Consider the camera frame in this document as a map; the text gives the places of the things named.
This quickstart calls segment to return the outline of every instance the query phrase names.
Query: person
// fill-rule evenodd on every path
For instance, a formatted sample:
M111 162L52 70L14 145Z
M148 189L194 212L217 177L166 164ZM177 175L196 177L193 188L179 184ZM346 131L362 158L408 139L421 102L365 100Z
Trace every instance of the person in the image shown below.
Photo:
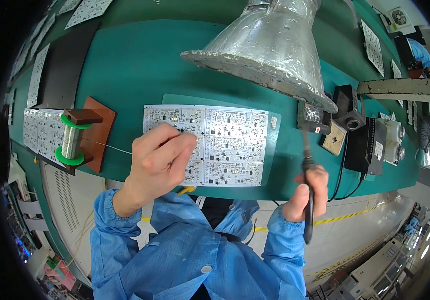
M423 47L423 45L418 43L416 40L409 37L406 39L408 40L408 43L410 43L415 61L421 61L423 69L427 70L430 74L430 53L428 53L427 49L425 49L425 47ZM420 75L420 78L426 78L425 76L425 74L422 74Z
M92 288L95 299L304 299L304 208L308 186L300 184L276 208L260 260L243 243L252 231L257 201L234 200L215 228L188 196L170 192L185 176L196 137L167 123L132 143L132 166L121 189L94 202ZM307 172L314 190L314 217L326 211L328 173ZM295 178L303 181L303 175ZM154 200L150 234L139 249L137 223Z

